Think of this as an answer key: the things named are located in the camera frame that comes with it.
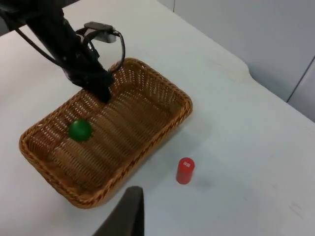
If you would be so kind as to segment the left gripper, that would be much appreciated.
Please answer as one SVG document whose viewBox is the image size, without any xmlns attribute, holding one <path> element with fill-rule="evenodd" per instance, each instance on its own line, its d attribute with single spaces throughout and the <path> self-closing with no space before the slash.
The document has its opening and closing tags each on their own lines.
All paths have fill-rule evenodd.
<svg viewBox="0 0 315 236">
<path fill-rule="evenodd" d="M 94 95 L 104 103 L 111 99 L 109 87 L 113 84 L 112 73 L 106 71 L 95 58 L 85 55 L 62 57 L 66 77 L 75 85 L 88 87 L 94 85 Z"/>
</svg>

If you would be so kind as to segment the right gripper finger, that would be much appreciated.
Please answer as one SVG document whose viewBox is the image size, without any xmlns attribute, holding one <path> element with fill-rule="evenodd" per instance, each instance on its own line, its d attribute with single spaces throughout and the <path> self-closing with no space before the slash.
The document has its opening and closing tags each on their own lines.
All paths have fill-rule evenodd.
<svg viewBox="0 0 315 236">
<path fill-rule="evenodd" d="M 139 186 L 127 188 L 111 214 L 94 236 L 143 236 L 144 193 Z"/>
</svg>

